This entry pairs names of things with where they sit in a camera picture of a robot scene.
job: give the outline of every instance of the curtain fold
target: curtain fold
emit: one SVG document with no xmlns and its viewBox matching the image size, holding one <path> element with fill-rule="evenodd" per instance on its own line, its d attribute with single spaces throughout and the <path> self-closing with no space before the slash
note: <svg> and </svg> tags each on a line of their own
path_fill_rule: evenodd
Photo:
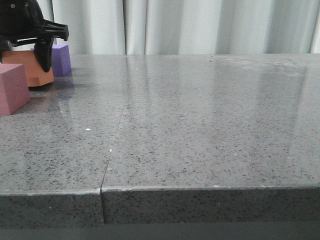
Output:
<svg viewBox="0 0 320 240">
<path fill-rule="evenodd" d="M 320 53 L 320 0 L 38 2 L 73 54 Z"/>
</svg>

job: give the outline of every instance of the speckled stone surface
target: speckled stone surface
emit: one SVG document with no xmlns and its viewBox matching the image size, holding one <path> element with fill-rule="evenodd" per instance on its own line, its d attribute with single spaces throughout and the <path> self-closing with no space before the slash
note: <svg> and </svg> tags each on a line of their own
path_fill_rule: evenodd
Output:
<svg viewBox="0 0 320 240">
<path fill-rule="evenodd" d="M 320 219 L 319 55 L 71 60 L 0 116 L 0 228 Z"/>
<path fill-rule="evenodd" d="M 141 57 L 102 186 L 106 222 L 319 219 L 319 60 Z"/>
</svg>

